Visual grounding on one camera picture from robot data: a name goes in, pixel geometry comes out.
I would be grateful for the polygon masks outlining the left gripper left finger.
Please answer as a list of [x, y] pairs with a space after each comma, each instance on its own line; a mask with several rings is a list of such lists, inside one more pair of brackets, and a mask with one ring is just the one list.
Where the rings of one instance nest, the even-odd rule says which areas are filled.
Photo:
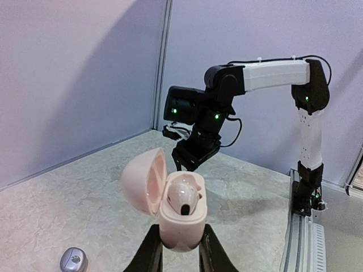
[[163, 271], [163, 244], [159, 225], [153, 224], [124, 272]]

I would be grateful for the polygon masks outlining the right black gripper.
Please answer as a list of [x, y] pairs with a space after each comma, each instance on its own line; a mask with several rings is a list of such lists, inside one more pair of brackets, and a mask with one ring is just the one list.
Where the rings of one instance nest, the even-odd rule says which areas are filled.
[[221, 148], [220, 141], [181, 140], [173, 149], [171, 155], [176, 170], [185, 167], [187, 171], [194, 172], [200, 165], [214, 156]]

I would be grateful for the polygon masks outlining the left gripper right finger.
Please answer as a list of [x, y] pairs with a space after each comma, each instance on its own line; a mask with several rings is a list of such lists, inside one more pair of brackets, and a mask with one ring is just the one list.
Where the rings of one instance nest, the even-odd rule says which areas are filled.
[[199, 271], [236, 272], [222, 244], [210, 224], [206, 224], [199, 243]]

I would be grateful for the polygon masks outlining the white earbud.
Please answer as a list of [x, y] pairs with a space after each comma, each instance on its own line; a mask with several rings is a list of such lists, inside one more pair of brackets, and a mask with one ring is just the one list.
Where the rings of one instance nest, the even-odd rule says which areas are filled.
[[195, 177], [184, 173], [170, 181], [167, 201], [177, 214], [192, 215], [201, 196], [200, 189]]

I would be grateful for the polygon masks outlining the white round charging case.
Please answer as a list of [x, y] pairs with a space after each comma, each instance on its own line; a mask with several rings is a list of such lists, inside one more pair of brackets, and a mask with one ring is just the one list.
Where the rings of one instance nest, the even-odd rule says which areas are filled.
[[[167, 201], [170, 181], [184, 173], [193, 175], [200, 199], [192, 215], [177, 214]], [[134, 157], [121, 174], [125, 198], [137, 210], [159, 218], [159, 234], [163, 245], [176, 252], [195, 249], [202, 239], [208, 206], [205, 180], [190, 171], [167, 173], [164, 150], [160, 147]]]

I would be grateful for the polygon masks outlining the blue earbud charging case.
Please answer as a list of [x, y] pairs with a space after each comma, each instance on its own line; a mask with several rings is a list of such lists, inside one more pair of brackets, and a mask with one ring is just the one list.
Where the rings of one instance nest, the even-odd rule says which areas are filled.
[[60, 269], [65, 272], [85, 272], [88, 267], [88, 258], [85, 252], [77, 247], [70, 247], [60, 259]]

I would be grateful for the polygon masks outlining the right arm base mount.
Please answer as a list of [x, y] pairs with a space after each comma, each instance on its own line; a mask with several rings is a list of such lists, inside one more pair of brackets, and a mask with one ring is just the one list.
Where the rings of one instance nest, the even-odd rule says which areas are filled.
[[316, 169], [305, 167], [298, 162], [297, 177], [292, 176], [292, 212], [301, 216], [311, 216], [312, 210], [322, 211], [326, 204], [322, 199], [322, 174], [324, 164]]

